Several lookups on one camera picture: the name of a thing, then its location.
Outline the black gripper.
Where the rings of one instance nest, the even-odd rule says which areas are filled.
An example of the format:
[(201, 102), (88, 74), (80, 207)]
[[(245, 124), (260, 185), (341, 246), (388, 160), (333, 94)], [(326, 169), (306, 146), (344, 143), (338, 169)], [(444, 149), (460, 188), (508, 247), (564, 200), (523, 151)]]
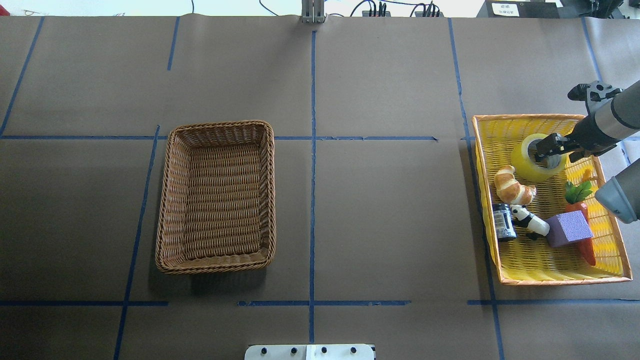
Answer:
[[(570, 152), (571, 163), (583, 158), (599, 157), (617, 146), (617, 139), (606, 135), (591, 116), (578, 121), (572, 132), (565, 137), (567, 139), (565, 148)], [(551, 133), (537, 142), (534, 161), (540, 164), (566, 163), (567, 155), (563, 150), (565, 137), (560, 133)]]

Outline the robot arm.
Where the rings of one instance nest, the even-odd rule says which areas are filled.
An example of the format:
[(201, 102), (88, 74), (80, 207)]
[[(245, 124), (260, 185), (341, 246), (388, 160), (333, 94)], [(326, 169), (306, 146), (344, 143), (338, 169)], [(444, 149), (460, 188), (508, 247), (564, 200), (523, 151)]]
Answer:
[[(639, 132), (640, 85), (616, 88), (595, 80), (579, 83), (567, 93), (572, 101), (583, 101), (587, 116), (566, 135), (554, 132), (534, 145), (532, 155), (545, 166), (568, 154), (570, 162), (599, 157)], [(595, 192), (596, 200), (622, 223), (640, 216), (640, 165), (634, 161)]]

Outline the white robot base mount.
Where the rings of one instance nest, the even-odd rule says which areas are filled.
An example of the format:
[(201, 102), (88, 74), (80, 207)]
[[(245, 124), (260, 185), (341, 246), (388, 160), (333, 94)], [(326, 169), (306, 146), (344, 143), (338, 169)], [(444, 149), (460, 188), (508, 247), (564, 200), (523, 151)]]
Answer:
[(255, 344), (247, 347), (245, 360), (375, 360), (375, 346), (365, 343)]

